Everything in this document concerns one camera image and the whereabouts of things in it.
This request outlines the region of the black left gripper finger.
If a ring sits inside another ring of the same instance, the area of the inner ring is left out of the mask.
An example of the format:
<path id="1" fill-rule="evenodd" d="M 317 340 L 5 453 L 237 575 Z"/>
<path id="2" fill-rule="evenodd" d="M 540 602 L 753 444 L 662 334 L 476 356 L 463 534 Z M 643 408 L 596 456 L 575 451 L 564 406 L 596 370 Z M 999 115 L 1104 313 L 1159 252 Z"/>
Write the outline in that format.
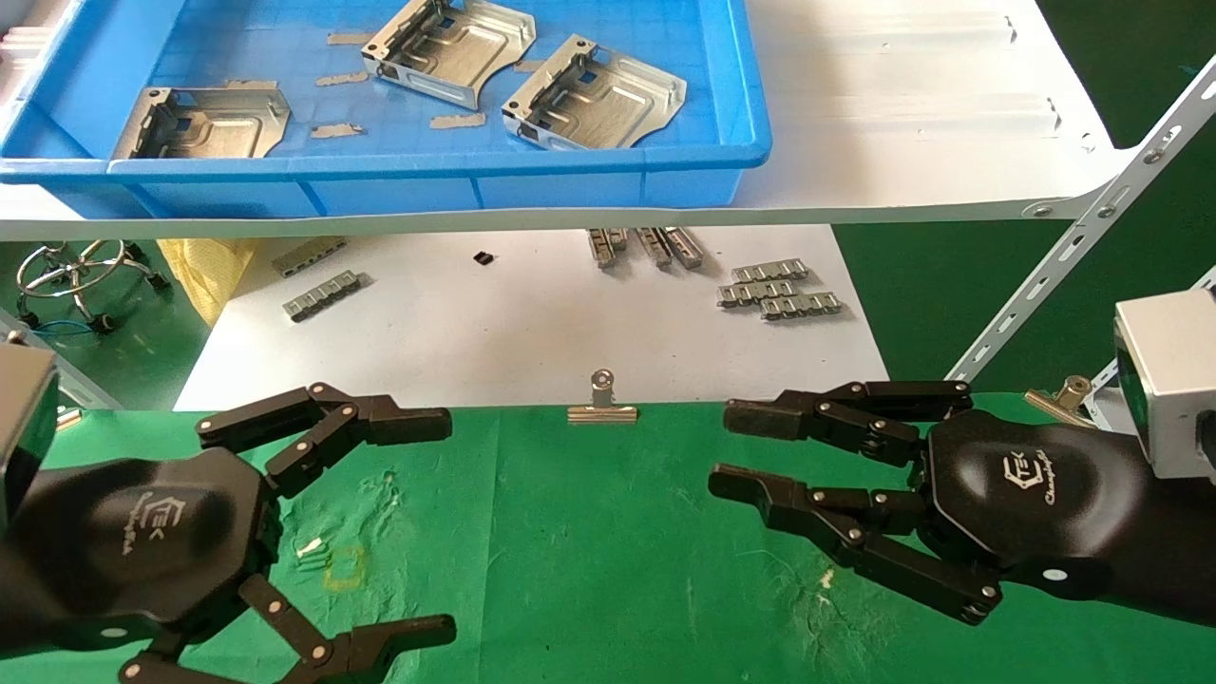
<path id="1" fill-rule="evenodd" d="M 243 453 L 291 438 L 264 478 L 278 498 L 304 492 L 359 445 L 420 445 L 452 434 L 447 408 L 401 408 L 390 396 L 350 396 L 309 385 L 213 414 L 197 425 L 202 447 Z"/>
<path id="2" fill-rule="evenodd" d="M 295 610 L 285 595 L 260 573 L 252 574 L 237 589 L 247 606 L 295 650 L 295 665 L 281 683 L 382 683 L 392 662 L 409 651 L 450 644 L 457 637 L 451 615 L 392 619 L 322 634 Z M 213 673 L 182 667 L 180 656 L 186 637 L 164 633 L 119 671 L 122 683 L 232 683 Z"/>

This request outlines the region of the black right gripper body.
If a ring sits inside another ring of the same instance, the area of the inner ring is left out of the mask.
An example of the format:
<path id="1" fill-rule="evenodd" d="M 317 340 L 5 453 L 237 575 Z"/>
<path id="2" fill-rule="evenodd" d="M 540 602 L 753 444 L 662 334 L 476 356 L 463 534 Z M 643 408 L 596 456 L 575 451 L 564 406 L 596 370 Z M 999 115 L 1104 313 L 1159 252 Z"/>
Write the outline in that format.
<path id="1" fill-rule="evenodd" d="M 1128 434 L 968 410 L 927 433 L 927 542 L 1055 598 L 1111 598 L 1150 482 Z"/>

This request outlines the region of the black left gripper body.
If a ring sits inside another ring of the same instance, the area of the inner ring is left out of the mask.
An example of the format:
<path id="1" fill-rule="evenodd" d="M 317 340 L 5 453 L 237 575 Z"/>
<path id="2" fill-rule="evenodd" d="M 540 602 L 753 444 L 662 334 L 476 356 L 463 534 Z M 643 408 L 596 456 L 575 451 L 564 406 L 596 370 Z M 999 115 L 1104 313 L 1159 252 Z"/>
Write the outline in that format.
<path id="1" fill-rule="evenodd" d="M 2 532 L 2 657 L 216 637 L 281 532 L 261 473 L 224 447 L 45 470 Z"/>

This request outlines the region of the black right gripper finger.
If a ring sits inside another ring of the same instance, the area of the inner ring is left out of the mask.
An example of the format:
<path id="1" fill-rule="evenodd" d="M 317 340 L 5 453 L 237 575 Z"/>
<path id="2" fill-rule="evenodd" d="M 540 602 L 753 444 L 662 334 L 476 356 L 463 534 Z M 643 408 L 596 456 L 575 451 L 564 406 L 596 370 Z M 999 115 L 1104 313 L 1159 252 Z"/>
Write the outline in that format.
<path id="1" fill-rule="evenodd" d="M 891 466 L 921 459 L 917 424 L 941 424 L 974 407 L 959 381 L 852 381 L 826 392 L 783 389 L 773 400 L 730 399 L 724 426 L 737 434 L 816 441 Z"/>
<path id="2" fill-rule="evenodd" d="M 921 493 L 815 488 L 727 464 L 713 467 L 708 487 L 725 501 L 754 506 L 766 528 L 812 542 L 838 566 L 961 623 L 981 624 L 1003 601 L 998 571 L 903 544 L 928 531 L 930 509 Z"/>

